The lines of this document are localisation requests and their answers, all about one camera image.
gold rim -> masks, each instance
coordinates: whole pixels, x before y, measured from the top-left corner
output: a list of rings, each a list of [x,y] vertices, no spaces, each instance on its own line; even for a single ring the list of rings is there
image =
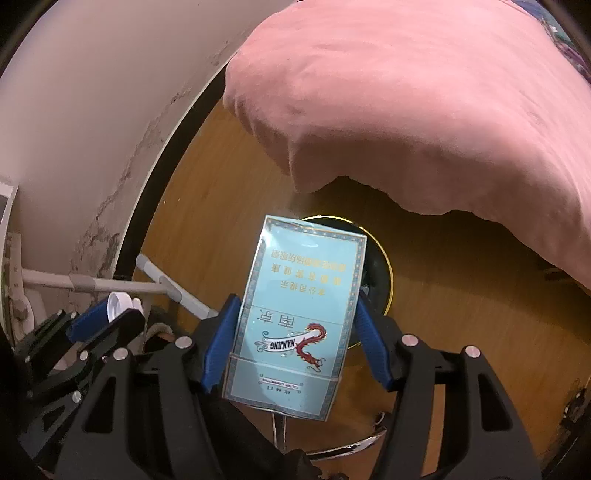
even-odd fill
[[[318,218],[332,218],[334,220],[342,220],[344,222],[350,223],[351,225],[355,225],[355,223],[352,222],[351,220],[349,220],[348,218],[337,217],[334,215],[314,215],[311,217],[302,218],[302,220],[315,220]],[[366,228],[362,227],[361,225],[355,225],[355,226],[358,227],[363,232],[367,233],[372,238],[372,240],[374,242],[376,242],[377,246],[382,251],[384,258],[386,259],[386,265],[388,265],[388,272],[390,274],[390,297],[388,299],[388,303],[386,305],[386,308],[382,312],[383,315],[386,315],[388,313],[388,311],[390,310],[390,307],[392,306],[392,302],[394,301],[394,270],[392,269],[392,264],[390,263],[390,259],[388,258],[388,254],[386,253],[386,250],[384,250],[384,247],[382,247],[382,244],[380,242],[378,242],[378,239],[375,238]],[[359,346],[359,345],[361,345],[361,342],[357,342],[356,344],[351,345],[350,347],[347,347],[347,350],[349,350],[353,347]]]

fabric cloth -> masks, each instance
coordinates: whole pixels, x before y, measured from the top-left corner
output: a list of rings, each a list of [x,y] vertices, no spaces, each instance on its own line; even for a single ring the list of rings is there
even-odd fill
[[[510,0],[296,3],[230,61],[224,105],[300,192],[344,175],[473,212],[591,287],[591,87]]]

metal bolt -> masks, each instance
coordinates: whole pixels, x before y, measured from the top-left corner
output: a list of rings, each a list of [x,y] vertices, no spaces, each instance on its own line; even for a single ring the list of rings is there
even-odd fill
[[[468,345],[466,347],[466,355],[470,358],[478,358],[480,356],[480,349],[474,345]]]
[[[193,344],[193,341],[191,340],[191,337],[178,337],[174,341],[174,344],[177,348],[189,348]]]
[[[418,345],[418,338],[411,334],[406,334],[402,336],[402,343],[406,346],[417,346]]]
[[[115,360],[124,360],[127,358],[128,353],[127,348],[121,347],[113,352],[113,358]]]

